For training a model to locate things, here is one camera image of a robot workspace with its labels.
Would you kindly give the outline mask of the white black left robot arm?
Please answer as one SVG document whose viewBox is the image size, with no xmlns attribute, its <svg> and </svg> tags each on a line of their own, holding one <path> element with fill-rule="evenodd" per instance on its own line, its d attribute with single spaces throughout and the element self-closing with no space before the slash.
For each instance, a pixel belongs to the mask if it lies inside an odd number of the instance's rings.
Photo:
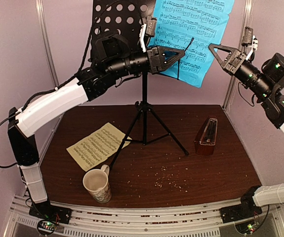
<svg viewBox="0 0 284 237">
<path fill-rule="evenodd" d="M 165 46 L 133 51 L 128 40 L 117 32 L 104 32 L 91 43 L 90 67 L 80 69 L 59 87 L 39 92 L 20 108 L 9 111 L 8 137 L 36 212 L 43 219 L 55 214 L 39 167 L 35 132 L 43 125 L 82 103 L 104 94 L 120 78 L 124 80 L 166 71 L 179 61 L 185 50 Z"/>
</svg>

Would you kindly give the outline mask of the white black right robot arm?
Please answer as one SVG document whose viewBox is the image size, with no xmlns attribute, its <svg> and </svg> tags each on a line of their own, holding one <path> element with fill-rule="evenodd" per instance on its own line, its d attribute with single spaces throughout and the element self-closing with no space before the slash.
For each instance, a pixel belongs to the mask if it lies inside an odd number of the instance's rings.
<svg viewBox="0 0 284 237">
<path fill-rule="evenodd" d="M 223 71 L 235 76 L 246 89 L 257 97 L 268 120 L 284 133 L 284 57 L 275 53 L 259 70 L 237 48 L 210 44 L 213 54 Z M 254 186 L 241 198 L 237 214 L 247 218 L 256 210 L 270 204 L 284 203 L 284 183 L 273 186 Z"/>
</svg>

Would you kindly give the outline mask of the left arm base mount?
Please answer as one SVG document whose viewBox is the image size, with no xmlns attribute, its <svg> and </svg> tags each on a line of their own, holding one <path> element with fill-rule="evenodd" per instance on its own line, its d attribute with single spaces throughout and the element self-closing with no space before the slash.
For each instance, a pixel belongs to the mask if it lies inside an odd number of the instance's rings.
<svg viewBox="0 0 284 237">
<path fill-rule="evenodd" d="M 39 218 L 37 231 L 48 236 L 53 234 L 60 224 L 69 224 L 72 210 L 66 207 L 59 207 L 52 204 L 32 203 L 29 215 Z"/>
</svg>

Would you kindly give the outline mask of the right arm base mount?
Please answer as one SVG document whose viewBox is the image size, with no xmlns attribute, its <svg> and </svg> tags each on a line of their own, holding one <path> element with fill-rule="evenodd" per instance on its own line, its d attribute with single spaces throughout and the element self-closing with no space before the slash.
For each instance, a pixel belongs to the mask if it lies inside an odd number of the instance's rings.
<svg viewBox="0 0 284 237">
<path fill-rule="evenodd" d="M 223 223 L 235 222 L 235 229 L 242 235 L 250 235 L 260 226 L 262 208 L 249 204 L 237 204 L 220 209 Z"/>
</svg>

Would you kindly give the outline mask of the red wooden metronome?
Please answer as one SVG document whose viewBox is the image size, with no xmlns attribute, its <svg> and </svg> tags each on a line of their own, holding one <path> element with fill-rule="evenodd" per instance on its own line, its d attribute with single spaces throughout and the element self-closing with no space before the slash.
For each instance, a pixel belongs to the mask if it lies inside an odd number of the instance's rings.
<svg viewBox="0 0 284 237">
<path fill-rule="evenodd" d="M 197 155 L 210 156 L 214 153 L 217 129 L 217 118 L 208 117 L 204 121 L 194 140 Z"/>
</svg>

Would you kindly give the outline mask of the yellow sheet music page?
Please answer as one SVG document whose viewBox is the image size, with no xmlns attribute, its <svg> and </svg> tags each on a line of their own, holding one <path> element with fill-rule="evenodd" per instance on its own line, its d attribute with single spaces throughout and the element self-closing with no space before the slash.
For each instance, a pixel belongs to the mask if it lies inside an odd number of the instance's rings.
<svg viewBox="0 0 284 237">
<path fill-rule="evenodd" d="M 66 150 L 82 170 L 89 171 L 116 153 L 124 137 L 108 122 Z"/>
</svg>

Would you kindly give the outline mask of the blue sheet music page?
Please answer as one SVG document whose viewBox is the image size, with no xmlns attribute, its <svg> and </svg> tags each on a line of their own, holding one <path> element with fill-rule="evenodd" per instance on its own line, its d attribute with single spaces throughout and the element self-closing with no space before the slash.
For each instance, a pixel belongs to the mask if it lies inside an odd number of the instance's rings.
<svg viewBox="0 0 284 237">
<path fill-rule="evenodd" d="M 200 88 L 214 59 L 208 46 L 220 44 L 233 5 L 232 0 L 156 1 L 157 26 L 150 45 L 186 51 L 163 74 Z"/>
</svg>

